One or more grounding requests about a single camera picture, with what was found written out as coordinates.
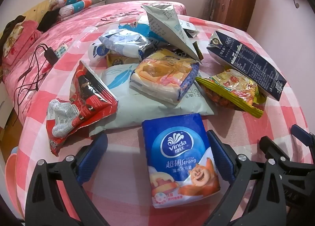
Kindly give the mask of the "yellow-green snack bag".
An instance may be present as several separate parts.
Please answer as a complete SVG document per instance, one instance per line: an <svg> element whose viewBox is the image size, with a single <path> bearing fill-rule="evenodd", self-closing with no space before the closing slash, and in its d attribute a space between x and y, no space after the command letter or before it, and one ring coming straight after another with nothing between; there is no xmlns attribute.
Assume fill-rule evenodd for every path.
<svg viewBox="0 0 315 226"><path fill-rule="evenodd" d="M197 77L196 82L215 104L241 112L247 112L256 118L261 118L263 110L259 104L266 101L261 95L258 85L252 79L235 69L227 69L210 77Z"/></svg>

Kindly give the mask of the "blue Vinda tissue pack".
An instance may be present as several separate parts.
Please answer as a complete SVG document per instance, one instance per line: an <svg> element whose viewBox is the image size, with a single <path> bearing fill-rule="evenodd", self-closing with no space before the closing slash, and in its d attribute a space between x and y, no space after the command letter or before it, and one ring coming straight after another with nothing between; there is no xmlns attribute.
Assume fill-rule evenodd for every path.
<svg viewBox="0 0 315 226"><path fill-rule="evenodd" d="M220 181L200 114L142 122L155 208L207 198L220 191Z"/></svg>

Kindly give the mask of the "red snack bag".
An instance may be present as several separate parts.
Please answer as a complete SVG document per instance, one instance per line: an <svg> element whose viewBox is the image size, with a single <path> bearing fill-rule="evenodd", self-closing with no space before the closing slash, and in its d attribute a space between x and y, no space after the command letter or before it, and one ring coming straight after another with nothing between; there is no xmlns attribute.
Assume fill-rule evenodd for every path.
<svg viewBox="0 0 315 226"><path fill-rule="evenodd" d="M101 78L80 61L70 85L69 100L49 102L46 131L51 152L58 156L66 139L78 130L116 114L118 99Z"/></svg>

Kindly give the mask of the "large pale blue-feather bag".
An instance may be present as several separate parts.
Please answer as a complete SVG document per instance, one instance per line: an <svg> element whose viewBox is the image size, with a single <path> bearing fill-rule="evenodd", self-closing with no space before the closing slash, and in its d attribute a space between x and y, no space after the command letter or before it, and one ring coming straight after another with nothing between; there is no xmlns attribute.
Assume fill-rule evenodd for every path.
<svg viewBox="0 0 315 226"><path fill-rule="evenodd" d="M175 105L158 100L129 86L129 78L136 64L111 66L101 74L101 80L118 99L116 114L103 118L89 126L89 135L104 130L140 126L144 120L199 113L202 116L216 115L215 105L206 98L196 82L192 84L180 103Z"/></svg>

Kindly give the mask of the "orange bread wrapper pack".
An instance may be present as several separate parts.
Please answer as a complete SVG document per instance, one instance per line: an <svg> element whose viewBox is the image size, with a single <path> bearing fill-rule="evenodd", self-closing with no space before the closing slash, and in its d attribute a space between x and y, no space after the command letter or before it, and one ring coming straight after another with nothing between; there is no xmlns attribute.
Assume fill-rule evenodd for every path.
<svg viewBox="0 0 315 226"><path fill-rule="evenodd" d="M177 104L197 77L199 62L166 50L145 58L130 76L130 86L159 100Z"/></svg>

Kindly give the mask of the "black gold coffee sachet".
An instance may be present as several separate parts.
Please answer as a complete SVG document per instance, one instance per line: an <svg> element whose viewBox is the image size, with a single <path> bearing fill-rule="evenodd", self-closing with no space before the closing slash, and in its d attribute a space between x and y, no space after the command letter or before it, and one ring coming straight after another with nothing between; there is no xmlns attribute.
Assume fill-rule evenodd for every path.
<svg viewBox="0 0 315 226"><path fill-rule="evenodd" d="M112 54L112 53L106 56L106 60L107 60L107 67L140 63L138 58L131 58L131 57L126 57L120 54Z"/></svg>

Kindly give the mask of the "white blue plastic bottle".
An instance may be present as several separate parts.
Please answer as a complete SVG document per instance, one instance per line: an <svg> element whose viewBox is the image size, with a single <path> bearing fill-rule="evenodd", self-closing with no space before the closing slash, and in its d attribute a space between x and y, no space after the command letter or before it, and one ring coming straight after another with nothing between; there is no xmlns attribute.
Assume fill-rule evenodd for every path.
<svg viewBox="0 0 315 226"><path fill-rule="evenodd" d="M108 54L119 54L139 61L156 51L155 45L135 31L123 29L110 30L99 36L88 49L92 63L101 61Z"/></svg>

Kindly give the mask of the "blue white bag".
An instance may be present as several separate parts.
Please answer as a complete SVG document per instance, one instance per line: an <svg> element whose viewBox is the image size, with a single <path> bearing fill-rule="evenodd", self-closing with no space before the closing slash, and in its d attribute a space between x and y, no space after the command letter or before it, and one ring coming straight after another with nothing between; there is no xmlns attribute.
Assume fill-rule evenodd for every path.
<svg viewBox="0 0 315 226"><path fill-rule="evenodd" d="M124 25L119 25L119 29L127 29L139 33L156 46L164 46L169 44L165 39L151 31L150 26L147 24L132 22Z"/></svg>

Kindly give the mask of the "pink plastic trash bin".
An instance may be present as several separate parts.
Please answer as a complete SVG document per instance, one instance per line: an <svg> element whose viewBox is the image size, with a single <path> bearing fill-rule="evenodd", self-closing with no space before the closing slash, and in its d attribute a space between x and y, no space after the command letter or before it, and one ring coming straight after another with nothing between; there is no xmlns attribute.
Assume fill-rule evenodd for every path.
<svg viewBox="0 0 315 226"><path fill-rule="evenodd" d="M17 154L11 154L5 165L5 183L8 191L10 200L14 208L18 211L19 215L24 219L20 201L17 197L17 184L16 184L16 163L17 163Z"/></svg>

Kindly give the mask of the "pink bed with bedspread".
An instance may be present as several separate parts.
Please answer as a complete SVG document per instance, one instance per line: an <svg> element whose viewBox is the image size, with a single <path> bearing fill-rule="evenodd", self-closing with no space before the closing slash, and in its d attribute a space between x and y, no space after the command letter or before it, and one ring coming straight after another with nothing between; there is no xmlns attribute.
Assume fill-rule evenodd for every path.
<svg viewBox="0 0 315 226"><path fill-rule="evenodd" d="M118 2L84 9L48 31L41 32L40 38L15 65L2 64L4 85L20 123L25 122L35 88L44 80L42 74L37 72L47 65L44 50L38 48L39 44L47 45L53 50L62 44L70 47L87 27L109 24L117 20L131 21L136 16L143 15L143 4L152 5L154 1Z"/></svg>

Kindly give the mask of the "brown wooden dresser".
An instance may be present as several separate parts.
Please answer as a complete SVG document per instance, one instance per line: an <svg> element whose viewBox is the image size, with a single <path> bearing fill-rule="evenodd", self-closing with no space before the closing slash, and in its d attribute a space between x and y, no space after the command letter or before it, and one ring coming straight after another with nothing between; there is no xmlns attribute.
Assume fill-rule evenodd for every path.
<svg viewBox="0 0 315 226"><path fill-rule="evenodd" d="M215 0L213 21L247 31L256 0Z"/></svg>

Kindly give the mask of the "black power adapter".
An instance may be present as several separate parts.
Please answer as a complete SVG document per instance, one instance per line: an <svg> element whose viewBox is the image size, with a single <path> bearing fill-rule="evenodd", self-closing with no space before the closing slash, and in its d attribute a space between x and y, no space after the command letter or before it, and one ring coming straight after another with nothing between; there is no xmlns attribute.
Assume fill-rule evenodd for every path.
<svg viewBox="0 0 315 226"><path fill-rule="evenodd" d="M54 66L56 62L59 60L57 54L51 47L45 50L44 57L51 66Z"/></svg>

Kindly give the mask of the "white power strip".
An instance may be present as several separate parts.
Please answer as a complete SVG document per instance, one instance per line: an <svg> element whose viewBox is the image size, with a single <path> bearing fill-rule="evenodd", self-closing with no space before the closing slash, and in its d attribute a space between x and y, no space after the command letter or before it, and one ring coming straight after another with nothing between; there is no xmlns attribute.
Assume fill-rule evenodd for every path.
<svg viewBox="0 0 315 226"><path fill-rule="evenodd" d="M55 54L58 57L58 59L60 59L66 53L67 49L68 49L67 44L62 44L59 46L59 48L55 50Z"/></svg>

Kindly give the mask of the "floral small pillow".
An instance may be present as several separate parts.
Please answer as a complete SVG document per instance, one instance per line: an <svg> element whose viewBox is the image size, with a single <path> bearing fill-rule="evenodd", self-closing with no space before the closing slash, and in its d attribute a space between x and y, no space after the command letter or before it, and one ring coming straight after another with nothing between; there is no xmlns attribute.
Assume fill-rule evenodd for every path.
<svg viewBox="0 0 315 226"><path fill-rule="evenodd" d="M23 29L24 29L24 26L22 26L22 24L17 24L14 27L14 29L12 30L12 32L8 36L6 42L4 43L4 46L3 46L3 56L4 57L8 56L8 53L10 52L12 47L14 46L17 39L20 37Z"/></svg>

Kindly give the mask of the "yellow wooden headboard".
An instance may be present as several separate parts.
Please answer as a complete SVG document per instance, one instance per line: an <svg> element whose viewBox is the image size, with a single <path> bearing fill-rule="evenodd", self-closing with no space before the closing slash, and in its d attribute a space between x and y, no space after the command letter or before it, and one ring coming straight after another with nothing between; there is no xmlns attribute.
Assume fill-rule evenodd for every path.
<svg viewBox="0 0 315 226"><path fill-rule="evenodd" d="M22 15L25 16L25 21L32 20L37 23L40 23L44 15L49 9L50 3L54 0L44 0L37 4L36 6L32 7Z"/></svg>

